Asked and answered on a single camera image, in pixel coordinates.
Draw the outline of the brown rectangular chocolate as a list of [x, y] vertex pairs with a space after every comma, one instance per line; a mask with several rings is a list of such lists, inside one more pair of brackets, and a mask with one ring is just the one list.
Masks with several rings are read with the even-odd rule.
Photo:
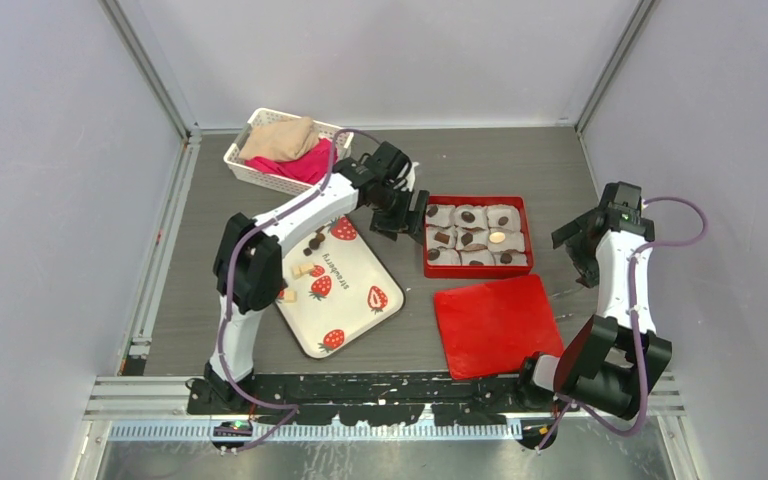
[[448, 244], [451, 240], [451, 236], [444, 232], [437, 232], [434, 235], [434, 240], [441, 244]]

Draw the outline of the red chocolate box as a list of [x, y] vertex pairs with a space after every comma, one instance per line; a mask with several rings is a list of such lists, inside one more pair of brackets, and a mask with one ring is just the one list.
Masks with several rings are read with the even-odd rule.
[[[467, 230], [453, 225], [449, 228], [427, 226], [425, 224], [425, 241], [423, 243], [423, 269], [428, 278], [452, 278], [452, 279], [503, 279], [527, 275], [534, 265], [533, 249], [529, 235], [528, 221], [524, 200], [516, 196], [453, 196], [433, 195], [429, 199], [430, 204], [454, 205], [490, 205], [505, 204], [518, 208], [521, 215], [521, 232], [525, 235], [526, 251], [524, 253], [509, 251], [513, 257], [511, 264], [502, 264], [499, 260], [502, 253], [494, 253], [488, 250], [487, 230]], [[444, 232], [451, 236], [448, 244], [441, 244], [434, 240], [437, 232]], [[459, 240], [463, 233], [471, 232], [473, 241], [463, 246]], [[438, 249], [440, 257], [436, 260], [428, 259], [428, 251]]]

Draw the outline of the white oval chocolate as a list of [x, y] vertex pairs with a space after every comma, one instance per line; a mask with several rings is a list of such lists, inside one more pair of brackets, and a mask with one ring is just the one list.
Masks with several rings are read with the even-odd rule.
[[506, 239], [506, 234], [502, 231], [495, 231], [491, 232], [488, 236], [488, 241], [492, 244], [499, 244], [504, 242]]

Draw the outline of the red box lid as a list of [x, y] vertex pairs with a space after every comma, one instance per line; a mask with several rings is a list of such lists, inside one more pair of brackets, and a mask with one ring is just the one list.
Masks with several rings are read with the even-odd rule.
[[469, 380], [518, 370], [563, 342], [541, 278], [526, 275], [439, 291], [434, 312], [450, 376]]

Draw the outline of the metal tongs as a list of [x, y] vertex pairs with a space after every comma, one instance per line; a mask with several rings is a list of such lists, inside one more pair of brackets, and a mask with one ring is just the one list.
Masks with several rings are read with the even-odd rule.
[[566, 320], [581, 314], [582, 307], [580, 297], [587, 289], [578, 286], [549, 295], [549, 304], [552, 307], [553, 317], [556, 321]]

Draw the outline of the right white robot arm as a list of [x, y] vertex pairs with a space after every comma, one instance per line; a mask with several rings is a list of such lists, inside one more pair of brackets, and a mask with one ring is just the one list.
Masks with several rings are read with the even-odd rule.
[[655, 239], [643, 215], [642, 190], [611, 182], [597, 206], [551, 234], [579, 274], [598, 291], [594, 314], [558, 355], [538, 352], [522, 364], [515, 384], [527, 410], [563, 395], [623, 420], [633, 419], [666, 370], [672, 345], [660, 338], [648, 308], [648, 254]]

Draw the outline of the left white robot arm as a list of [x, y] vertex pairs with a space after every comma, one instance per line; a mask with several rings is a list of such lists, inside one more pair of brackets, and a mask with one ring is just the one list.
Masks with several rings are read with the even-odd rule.
[[392, 241], [406, 235], [423, 242], [430, 194], [413, 190], [412, 170], [402, 150], [382, 142], [361, 159], [337, 161], [319, 182], [283, 205], [227, 221], [212, 267], [221, 317], [204, 372], [217, 405], [237, 413], [254, 399], [245, 379], [253, 371], [259, 323], [284, 287], [285, 254], [301, 240], [330, 220], [368, 207], [370, 231]]

